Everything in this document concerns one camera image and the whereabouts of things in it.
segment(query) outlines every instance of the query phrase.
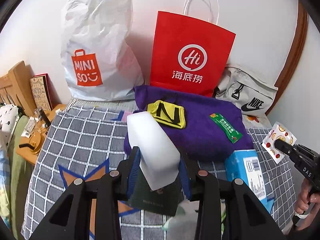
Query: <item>white plastic bag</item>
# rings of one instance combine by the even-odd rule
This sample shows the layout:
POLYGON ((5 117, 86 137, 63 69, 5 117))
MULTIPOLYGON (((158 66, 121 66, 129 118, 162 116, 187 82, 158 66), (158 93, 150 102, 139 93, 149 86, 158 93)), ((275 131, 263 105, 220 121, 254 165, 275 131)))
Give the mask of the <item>white plastic bag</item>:
POLYGON ((143 84, 140 66, 126 44, 131 0, 69 0, 61 11, 61 61, 74 98, 133 99, 143 84))
POLYGON ((277 91, 277 87, 260 80, 252 70, 227 64, 216 98, 233 103, 242 114, 259 117, 272 105, 277 91))

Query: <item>yellow pouch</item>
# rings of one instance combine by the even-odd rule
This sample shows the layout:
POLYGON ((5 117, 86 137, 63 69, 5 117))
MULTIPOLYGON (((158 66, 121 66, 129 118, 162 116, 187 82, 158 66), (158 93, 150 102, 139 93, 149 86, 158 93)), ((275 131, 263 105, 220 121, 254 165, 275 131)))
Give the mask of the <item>yellow pouch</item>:
POLYGON ((157 122, 163 123, 178 129, 186 127, 183 106, 177 106, 162 100, 148 104, 147 111, 156 119, 157 122))

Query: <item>purple blanket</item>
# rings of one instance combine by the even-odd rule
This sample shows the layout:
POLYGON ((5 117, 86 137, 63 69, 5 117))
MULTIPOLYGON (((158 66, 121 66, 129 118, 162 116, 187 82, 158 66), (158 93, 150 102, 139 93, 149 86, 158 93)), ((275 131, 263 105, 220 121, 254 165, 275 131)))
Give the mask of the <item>purple blanket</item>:
MULTIPOLYGON (((142 85, 134 88, 139 112, 146 111, 157 100, 174 103, 185 108, 186 127, 173 128, 159 123, 174 145, 199 161, 224 161, 234 150, 253 149, 251 137, 242 123, 241 110, 230 102, 195 94, 183 93, 159 87, 142 85), (242 138, 232 144, 224 131, 210 119, 210 114, 220 113, 236 129, 242 138)), ((130 154, 128 134, 124 151, 130 154)))

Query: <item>green wrapper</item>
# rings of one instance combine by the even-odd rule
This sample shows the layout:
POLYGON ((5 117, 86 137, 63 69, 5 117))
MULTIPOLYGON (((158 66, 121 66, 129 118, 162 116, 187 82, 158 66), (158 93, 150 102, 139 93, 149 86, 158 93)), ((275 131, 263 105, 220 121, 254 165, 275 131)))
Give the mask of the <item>green wrapper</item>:
POLYGON ((224 131, 232 143, 242 137, 242 134, 235 130, 221 114, 210 114, 210 118, 224 131))

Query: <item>wooden headboard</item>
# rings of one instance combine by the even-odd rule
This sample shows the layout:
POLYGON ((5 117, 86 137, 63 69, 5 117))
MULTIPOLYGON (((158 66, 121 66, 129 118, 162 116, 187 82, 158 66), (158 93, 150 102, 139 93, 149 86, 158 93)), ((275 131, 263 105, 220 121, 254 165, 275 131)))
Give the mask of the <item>wooden headboard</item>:
POLYGON ((27 116, 33 116, 36 103, 30 87, 32 71, 24 61, 17 63, 0 77, 0 102, 21 106, 27 116))

